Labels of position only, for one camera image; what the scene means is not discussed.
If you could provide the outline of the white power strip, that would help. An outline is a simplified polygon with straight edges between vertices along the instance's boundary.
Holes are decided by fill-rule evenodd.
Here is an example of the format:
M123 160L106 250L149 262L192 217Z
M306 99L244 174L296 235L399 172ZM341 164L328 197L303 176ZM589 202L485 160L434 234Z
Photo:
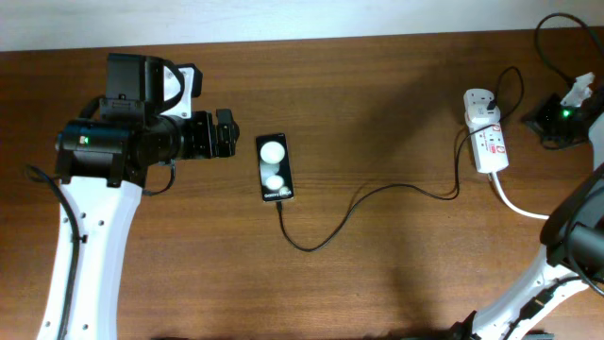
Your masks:
M489 108L494 99L495 95L488 90L469 89L463 96L465 112L469 106L476 104L487 104ZM509 166L507 148L499 121L484 127L468 127L468 130L479 173L496 173Z

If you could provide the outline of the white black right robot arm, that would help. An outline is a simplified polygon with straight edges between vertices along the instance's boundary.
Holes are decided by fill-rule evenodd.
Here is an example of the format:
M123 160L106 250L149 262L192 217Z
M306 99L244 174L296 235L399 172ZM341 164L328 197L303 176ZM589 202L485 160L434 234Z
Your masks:
M558 305L588 288L603 291L603 93L591 74L579 76L564 97L552 95L524 121L559 148L588 143L590 177L553 212L530 268L497 301L474 311L446 332L447 339L531 339L532 328Z

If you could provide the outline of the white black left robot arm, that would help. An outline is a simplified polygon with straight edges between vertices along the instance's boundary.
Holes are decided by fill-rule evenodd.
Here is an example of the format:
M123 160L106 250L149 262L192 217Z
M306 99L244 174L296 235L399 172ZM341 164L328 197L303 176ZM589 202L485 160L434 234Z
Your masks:
M202 72L158 57L110 54L106 90L59 133L53 175L30 167L60 205L41 339L113 339L126 242L151 166L234 155L228 109L196 111Z

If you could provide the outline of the black smartphone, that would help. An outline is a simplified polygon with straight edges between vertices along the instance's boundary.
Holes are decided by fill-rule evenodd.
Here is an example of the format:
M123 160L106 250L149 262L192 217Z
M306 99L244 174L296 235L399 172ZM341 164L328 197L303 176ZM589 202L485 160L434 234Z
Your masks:
M294 182L284 133L257 136L255 139L263 202L294 198Z

